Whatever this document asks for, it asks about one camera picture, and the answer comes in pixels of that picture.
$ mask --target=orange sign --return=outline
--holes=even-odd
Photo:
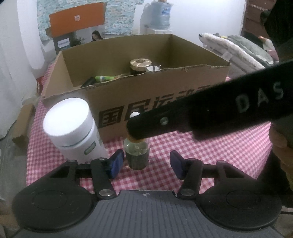
[[[105,23],[106,2],[72,7],[49,15],[52,37]]]

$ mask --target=white round cap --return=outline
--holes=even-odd
[[[135,117],[135,116],[137,116],[137,115],[139,115],[139,114],[140,114],[139,112],[133,112],[133,113],[130,114],[130,118],[131,118],[131,117]]]
[[[93,117],[87,102],[69,98],[54,105],[45,115],[43,128],[55,146],[70,146],[87,136]]]

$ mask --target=black circular disc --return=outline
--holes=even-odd
[[[19,225],[37,232],[65,229],[84,219],[93,207],[90,193],[66,179],[50,179],[16,195],[13,212]]]
[[[282,204],[266,185],[253,179],[225,179],[199,195],[199,205],[214,223],[253,231],[274,224]]]

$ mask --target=blue patterned wall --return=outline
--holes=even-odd
[[[49,15],[80,5],[108,2],[105,15],[105,34],[130,34],[136,4],[144,0],[37,0],[38,26],[41,40],[48,40],[46,28],[50,26]]]

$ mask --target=metal screw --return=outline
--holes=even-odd
[[[161,123],[162,126],[167,125],[168,122],[169,122],[168,117],[162,117],[161,120],[160,120],[160,123]]]
[[[101,191],[99,191],[99,194],[103,197],[110,197],[114,194],[114,192],[110,189],[102,189]]]
[[[180,193],[183,195],[183,196],[192,196],[194,194],[194,191],[192,189],[189,189],[189,188],[184,188],[180,191]]]

